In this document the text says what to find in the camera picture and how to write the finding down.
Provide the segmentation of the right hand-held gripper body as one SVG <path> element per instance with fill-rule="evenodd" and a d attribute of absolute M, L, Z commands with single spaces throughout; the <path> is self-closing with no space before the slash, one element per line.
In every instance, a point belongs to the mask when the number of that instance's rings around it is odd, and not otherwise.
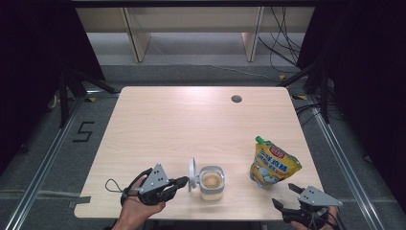
<path fill-rule="evenodd" d="M 328 219 L 329 206 L 340 207 L 343 202 L 325 192 L 308 186 L 299 195 L 297 194 L 300 208 L 298 210 L 284 208 L 282 219 L 286 223 L 297 221 L 308 229 L 320 229 Z"/>

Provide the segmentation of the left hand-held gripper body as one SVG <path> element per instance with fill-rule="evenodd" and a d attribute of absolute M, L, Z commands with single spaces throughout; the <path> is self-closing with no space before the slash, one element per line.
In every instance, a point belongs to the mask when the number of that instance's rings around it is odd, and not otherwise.
<path fill-rule="evenodd" d="M 138 192 L 139 200 L 148 206 L 154 206 L 163 201 L 162 192 L 173 185 L 161 164 L 157 163 L 154 168 L 141 172 L 131 183 L 122 191 L 121 204 L 129 197 L 128 192 L 133 189 Z"/>

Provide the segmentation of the yellow spout pouch green cap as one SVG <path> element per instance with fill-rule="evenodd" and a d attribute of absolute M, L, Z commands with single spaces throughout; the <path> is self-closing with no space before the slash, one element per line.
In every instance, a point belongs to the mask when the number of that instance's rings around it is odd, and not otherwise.
<path fill-rule="evenodd" d="M 293 155 L 285 152 L 269 140 L 255 138 L 256 151 L 250 168 L 250 178 L 259 187 L 281 182 L 298 172 L 302 165 Z"/>

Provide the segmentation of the person's right hand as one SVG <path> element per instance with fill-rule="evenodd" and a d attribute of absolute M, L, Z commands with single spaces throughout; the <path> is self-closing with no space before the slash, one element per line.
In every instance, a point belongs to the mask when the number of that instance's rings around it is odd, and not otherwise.
<path fill-rule="evenodd" d="M 329 206 L 327 208 L 327 210 L 328 210 L 327 223 L 319 230 L 336 230 L 336 228 L 338 227 L 337 209 L 333 206 Z M 295 230 L 309 230 L 306 226 L 302 225 L 301 223 L 299 223 L 297 221 L 291 221 L 290 225 Z"/>

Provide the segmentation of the person's left hand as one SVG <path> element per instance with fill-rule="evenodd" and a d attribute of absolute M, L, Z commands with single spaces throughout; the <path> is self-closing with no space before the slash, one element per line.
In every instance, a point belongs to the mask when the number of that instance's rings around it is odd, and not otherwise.
<path fill-rule="evenodd" d="M 137 230 L 148 218 L 160 213 L 165 207 L 165 202 L 154 206 L 142 203 L 138 198 L 138 192 L 131 189 L 129 197 L 124 201 L 118 220 L 112 230 Z"/>

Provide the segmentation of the black metal stand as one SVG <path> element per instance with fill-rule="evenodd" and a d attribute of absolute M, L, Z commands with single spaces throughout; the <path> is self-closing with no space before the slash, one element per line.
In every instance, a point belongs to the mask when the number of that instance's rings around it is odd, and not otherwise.
<path fill-rule="evenodd" d="M 64 69 L 58 78 L 61 127 L 64 127 L 66 125 L 70 117 L 67 89 L 70 89 L 70 91 L 76 98 L 83 98 L 86 95 L 86 90 L 82 84 L 83 81 L 90 82 L 91 84 L 111 94 L 120 93 L 120 90 L 115 89 L 100 80 L 92 78 L 91 76 L 85 74 L 80 70 L 73 68 Z"/>
<path fill-rule="evenodd" d="M 304 92 L 306 94 L 314 94 L 317 90 L 320 91 L 320 109 L 322 118 L 329 123 L 327 112 L 327 96 L 328 96 L 328 72 L 321 61 L 314 61 L 305 69 L 296 73 L 287 80 L 280 83 L 281 87 L 286 87 L 299 79 L 307 77 L 304 84 Z"/>

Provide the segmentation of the black curtain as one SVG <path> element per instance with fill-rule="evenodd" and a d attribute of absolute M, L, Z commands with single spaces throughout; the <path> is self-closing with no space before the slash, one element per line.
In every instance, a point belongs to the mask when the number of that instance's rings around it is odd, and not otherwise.
<path fill-rule="evenodd" d="M 406 0 L 325 0 L 311 17 L 300 67 L 321 53 L 342 15 L 325 68 L 350 127 L 406 213 Z"/>
<path fill-rule="evenodd" d="M 104 78 L 71 0 L 0 0 L 0 174 L 45 112 L 66 67 Z"/>

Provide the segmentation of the beige background desk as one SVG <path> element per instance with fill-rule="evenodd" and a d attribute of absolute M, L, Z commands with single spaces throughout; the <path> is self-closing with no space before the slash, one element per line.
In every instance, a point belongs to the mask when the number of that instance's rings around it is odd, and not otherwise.
<path fill-rule="evenodd" d="M 247 60 L 255 59 L 261 33 L 307 31 L 312 7 L 78 8 L 87 33 L 125 33 L 141 62 L 153 33 L 240 33 Z"/>

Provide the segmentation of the aluminium floor rail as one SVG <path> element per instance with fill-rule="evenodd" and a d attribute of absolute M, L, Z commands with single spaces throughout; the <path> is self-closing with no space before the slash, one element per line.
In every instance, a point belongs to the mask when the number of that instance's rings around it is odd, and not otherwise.
<path fill-rule="evenodd" d="M 11 213 L 11 216 L 5 226 L 5 230 L 20 230 L 20 228 L 22 227 L 27 215 L 29 214 L 34 204 L 39 189 L 41 188 L 50 169 L 52 168 L 58 156 L 58 152 L 71 129 L 72 123 L 76 118 L 76 114 L 80 106 L 82 105 L 83 100 L 83 97 L 78 97 L 72 103 L 72 106 L 68 110 L 68 118 L 66 122 L 62 127 L 58 129 L 56 137 L 54 138 L 52 145 L 49 147 L 41 164 L 36 170 L 31 183 L 24 191 L 19 202 L 17 203 L 17 206 Z"/>
<path fill-rule="evenodd" d="M 343 230 L 360 227 L 367 230 L 385 230 L 385 226 L 362 185 L 355 169 L 350 164 L 343 147 L 330 124 L 322 118 L 321 108 L 315 96 L 307 97 L 311 106 L 303 124 L 305 138 L 322 177 L 322 185 L 332 196 L 343 202 L 338 208 Z"/>

